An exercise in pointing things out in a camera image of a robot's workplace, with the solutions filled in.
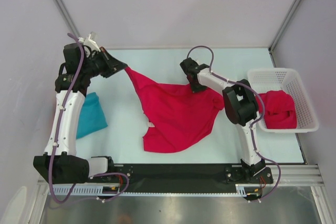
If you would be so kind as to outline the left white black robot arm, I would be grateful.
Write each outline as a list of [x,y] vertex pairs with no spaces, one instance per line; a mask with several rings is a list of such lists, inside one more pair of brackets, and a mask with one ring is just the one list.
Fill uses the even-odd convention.
[[51,184],[82,184],[98,174],[105,182],[115,178],[116,169],[109,156],[83,159],[77,156],[76,135],[79,116],[91,79],[108,78],[127,67],[103,47],[86,55],[88,46],[64,46],[65,62],[55,81],[56,111],[52,131],[43,155],[35,156],[34,168]]

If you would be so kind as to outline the white plastic perforated basket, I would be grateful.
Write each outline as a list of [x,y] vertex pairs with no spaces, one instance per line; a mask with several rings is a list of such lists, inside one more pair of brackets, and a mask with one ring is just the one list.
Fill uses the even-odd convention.
[[272,133],[308,133],[319,128],[319,122],[307,91],[297,71],[290,68],[250,69],[247,78],[258,93],[282,90],[293,98],[297,115],[295,129],[269,129],[265,120],[258,122],[261,130]]

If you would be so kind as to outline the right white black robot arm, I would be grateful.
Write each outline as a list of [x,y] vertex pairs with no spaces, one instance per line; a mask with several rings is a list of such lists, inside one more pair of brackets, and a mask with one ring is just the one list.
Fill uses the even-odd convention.
[[246,79],[230,81],[211,71],[210,66],[199,65],[191,58],[184,59],[180,67],[194,93],[212,89],[222,95],[226,116],[236,125],[239,135],[243,179],[254,183],[266,168],[265,158],[261,156],[256,142],[256,122],[259,120],[256,92]]

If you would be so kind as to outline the red t shirt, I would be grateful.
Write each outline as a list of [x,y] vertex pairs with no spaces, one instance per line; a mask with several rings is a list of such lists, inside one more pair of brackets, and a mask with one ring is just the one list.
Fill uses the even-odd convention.
[[212,89],[193,93],[190,84],[157,83],[130,67],[125,71],[148,119],[143,136],[146,152],[180,152],[211,134],[224,108],[219,93]]
[[295,102],[283,90],[259,94],[264,106],[264,121],[267,129],[283,130],[297,128]]

